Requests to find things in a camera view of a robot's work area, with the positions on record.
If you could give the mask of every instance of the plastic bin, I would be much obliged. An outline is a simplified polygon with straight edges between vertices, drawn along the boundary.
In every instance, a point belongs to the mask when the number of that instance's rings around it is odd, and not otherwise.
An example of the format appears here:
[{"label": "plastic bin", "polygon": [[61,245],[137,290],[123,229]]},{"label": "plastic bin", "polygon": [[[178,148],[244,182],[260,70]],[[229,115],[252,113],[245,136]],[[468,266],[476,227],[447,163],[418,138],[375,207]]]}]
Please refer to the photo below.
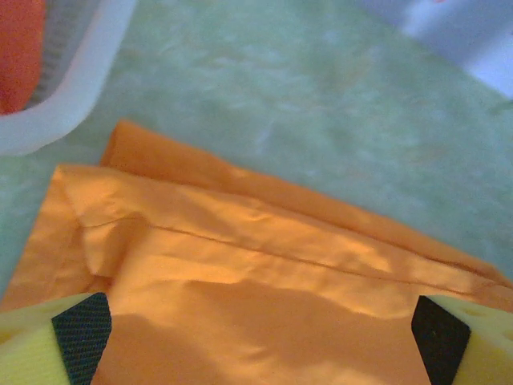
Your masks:
[{"label": "plastic bin", "polygon": [[42,74],[27,108],[0,116],[0,155],[33,152],[91,112],[136,0],[46,0]]}]

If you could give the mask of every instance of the orange fabric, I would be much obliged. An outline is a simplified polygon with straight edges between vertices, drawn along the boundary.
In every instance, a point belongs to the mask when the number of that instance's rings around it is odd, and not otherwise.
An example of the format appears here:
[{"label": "orange fabric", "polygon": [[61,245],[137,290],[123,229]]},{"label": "orange fabric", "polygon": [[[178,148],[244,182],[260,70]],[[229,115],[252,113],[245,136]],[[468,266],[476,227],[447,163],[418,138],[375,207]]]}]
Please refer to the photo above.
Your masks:
[{"label": "orange fabric", "polygon": [[513,311],[482,261],[126,121],[102,167],[58,167],[0,309],[96,290],[98,385],[428,385],[420,294]]},{"label": "orange fabric", "polygon": [[43,0],[0,3],[0,115],[23,109],[38,85],[44,14]]}]

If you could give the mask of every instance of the green tablecloth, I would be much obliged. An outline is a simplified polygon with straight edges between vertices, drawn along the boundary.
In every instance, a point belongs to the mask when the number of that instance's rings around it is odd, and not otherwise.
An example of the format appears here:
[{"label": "green tablecloth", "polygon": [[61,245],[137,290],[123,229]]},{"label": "green tablecloth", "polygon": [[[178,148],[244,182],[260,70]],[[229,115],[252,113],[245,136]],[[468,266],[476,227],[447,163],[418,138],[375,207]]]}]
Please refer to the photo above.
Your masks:
[{"label": "green tablecloth", "polygon": [[121,117],[513,278],[513,108],[500,95],[350,0],[140,0],[89,118],[34,154],[0,157],[0,293],[55,165],[96,163]]}]

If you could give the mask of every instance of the orange object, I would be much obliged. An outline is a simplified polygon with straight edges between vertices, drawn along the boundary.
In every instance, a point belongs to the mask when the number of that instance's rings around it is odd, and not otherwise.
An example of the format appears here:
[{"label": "orange object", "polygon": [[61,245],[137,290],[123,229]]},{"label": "orange object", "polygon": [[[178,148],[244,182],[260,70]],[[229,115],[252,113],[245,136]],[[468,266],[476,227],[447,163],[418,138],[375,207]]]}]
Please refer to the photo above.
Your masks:
[{"label": "orange object", "polygon": [[420,294],[513,310],[487,263],[126,121],[56,170],[1,309],[94,291],[101,385],[428,385]]},{"label": "orange object", "polygon": [[0,114],[22,110],[38,85],[44,0],[0,3]]}]

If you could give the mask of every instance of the white surface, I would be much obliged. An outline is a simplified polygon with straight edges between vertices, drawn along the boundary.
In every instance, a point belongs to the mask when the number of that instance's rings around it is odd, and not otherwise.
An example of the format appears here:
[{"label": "white surface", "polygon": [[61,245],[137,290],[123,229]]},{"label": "white surface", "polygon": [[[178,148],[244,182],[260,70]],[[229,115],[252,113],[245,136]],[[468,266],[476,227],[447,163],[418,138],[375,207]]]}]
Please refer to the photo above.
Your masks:
[{"label": "white surface", "polygon": [[512,0],[358,0],[405,34],[513,99]]},{"label": "white surface", "polygon": [[136,0],[46,0],[42,77],[28,108],[0,117],[0,155],[65,136],[99,98]]}]

